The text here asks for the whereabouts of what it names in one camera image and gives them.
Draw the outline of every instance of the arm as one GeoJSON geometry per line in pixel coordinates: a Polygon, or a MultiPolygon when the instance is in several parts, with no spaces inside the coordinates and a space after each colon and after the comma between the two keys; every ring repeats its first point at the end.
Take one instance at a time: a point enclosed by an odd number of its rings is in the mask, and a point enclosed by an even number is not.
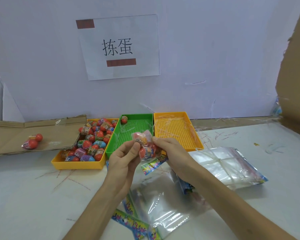
{"type": "Polygon", "coordinates": [[[115,209],[128,194],[140,163],[139,149],[139,143],[127,141],[112,153],[102,186],[63,240],[100,239],[115,209]]]}
{"type": "Polygon", "coordinates": [[[153,140],[167,152],[167,162],[175,173],[197,189],[238,239],[296,240],[199,165],[178,141],[156,137],[153,140]]]}

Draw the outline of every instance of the paper sign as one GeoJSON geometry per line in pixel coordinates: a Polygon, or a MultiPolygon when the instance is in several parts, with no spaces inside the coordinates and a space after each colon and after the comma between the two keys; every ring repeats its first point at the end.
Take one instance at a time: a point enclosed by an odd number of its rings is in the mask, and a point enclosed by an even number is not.
{"type": "Polygon", "coordinates": [[[157,15],[76,23],[89,80],[159,75],[157,15]]]}

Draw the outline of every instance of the green plastic tray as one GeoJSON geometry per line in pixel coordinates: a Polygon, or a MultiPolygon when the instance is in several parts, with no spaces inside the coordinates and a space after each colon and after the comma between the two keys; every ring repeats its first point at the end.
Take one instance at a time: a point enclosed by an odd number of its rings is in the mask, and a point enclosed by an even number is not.
{"type": "Polygon", "coordinates": [[[128,122],[125,125],[119,124],[114,129],[108,147],[105,150],[105,154],[108,159],[111,156],[111,154],[125,141],[132,140],[131,133],[144,132],[146,130],[149,130],[153,135],[153,131],[152,131],[153,114],[152,113],[123,114],[122,116],[127,116],[128,122]]]}

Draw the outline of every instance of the white table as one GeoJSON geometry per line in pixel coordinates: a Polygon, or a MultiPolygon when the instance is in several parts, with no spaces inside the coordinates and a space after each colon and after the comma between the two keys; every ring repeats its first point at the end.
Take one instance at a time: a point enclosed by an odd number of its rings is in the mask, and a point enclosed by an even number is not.
{"type": "MultiPolygon", "coordinates": [[[[208,148],[237,148],[268,177],[269,182],[241,189],[239,195],[300,239],[300,135],[278,124],[260,124],[204,131],[199,136],[208,148]],[[268,154],[265,149],[270,144],[284,147],[268,154]]],[[[106,167],[60,172],[50,163],[57,153],[0,157],[0,240],[61,239],[73,224],[67,219],[77,219],[102,184],[106,167]]],[[[102,239],[133,237],[130,230],[110,220],[102,239]]],[[[236,237],[216,212],[210,210],[166,239],[236,237]]]]}

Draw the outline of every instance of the yellow tray with holes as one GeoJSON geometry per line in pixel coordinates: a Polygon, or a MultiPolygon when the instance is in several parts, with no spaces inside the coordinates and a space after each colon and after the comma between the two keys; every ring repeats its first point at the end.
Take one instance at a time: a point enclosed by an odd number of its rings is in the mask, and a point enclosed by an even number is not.
{"type": "Polygon", "coordinates": [[[176,139],[187,152],[204,148],[186,112],[154,113],[154,135],[176,139]]]}
{"type": "MultiPolygon", "coordinates": [[[[106,118],[106,119],[110,122],[112,120],[119,121],[119,118],[114,118],[114,119],[106,118]]],[[[98,121],[100,119],[87,119],[87,122],[92,121],[92,120],[98,121]]],[[[61,153],[62,153],[62,151],[60,151],[54,157],[54,159],[52,159],[52,161],[51,161],[53,166],[58,170],[60,170],[60,169],[102,169],[106,163],[106,160],[108,159],[106,156],[106,153],[104,153],[100,161],[65,161],[65,159],[61,157],[61,153]]]]}

